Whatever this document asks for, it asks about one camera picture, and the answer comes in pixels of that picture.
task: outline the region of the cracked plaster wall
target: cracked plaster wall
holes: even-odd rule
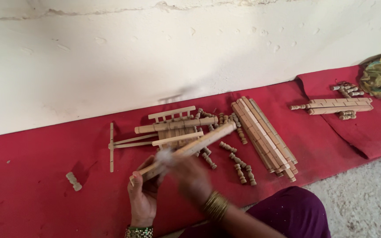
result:
[[[0,134],[379,53],[381,0],[0,0]]]

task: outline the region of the wrist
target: wrist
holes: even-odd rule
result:
[[[134,219],[132,218],[132,221],[130,222],[131,227],[150,227],[152,226],[154,219],[147,218],[147,219]]]

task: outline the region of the gray floor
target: gray floor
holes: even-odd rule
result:
[[[381,237],[381,159],[304,188],[323,202],[332,237]]]

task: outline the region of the bangle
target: bangle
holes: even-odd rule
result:
[[[227,200],[219,192],[214,191],[206,201],[203,212],[209,220],[219,222],[226,213],[227,205]]]
[[[152,238],[153,227],[127,227],[124,238]]]

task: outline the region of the red carpet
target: red carpet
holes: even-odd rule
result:
[[[314,73],[301,74],[304,91],[312,99],[343,98],[338,91],[331,91],[329,85],[347,81],[358,85],[362,77],[362,67],[329,69]],[[381,99],[372,98],[374,109],[357,113],[355,120],[341,121],[336,114],[321,115],[327,123],[347,142],[361,150],[369,159],[381,156]]]
[[[308,101],[298,81],[16,132],[0,136],[0,237],[122,237],[130,223],[128,177],[156,148],[115,149],[114,172],[110,173],[110,122],[115,122],[118,141],[137,136],[135,126],[152,123],[148,114],[193,105],[231,114],[230,103],[241,96],[258,103],[299,161],[299,173],[294,183],[268,174],[252,144],[242,145],[238,134],[232,133],[223,141],[237,148],[237,156],[252,166],[258,185],[240,184],[234,162],[219,142],[209,147],[210,158],[218,165],[209,174],[215,189],[236,205],[245,206],[290,185],[302,186],[368,162],[322,116],[288,109]],[[374,110],[359,117],[368,118]],[[380,120],[375,118],[373,129],[381,128]],[[381,149],[380,142],[375,144],[372,151]],[[83,185],[79,192],[65,177],[69,171]],[[159,190],[158,201],[157,236],[203,219],[177,193],[169,177]]]

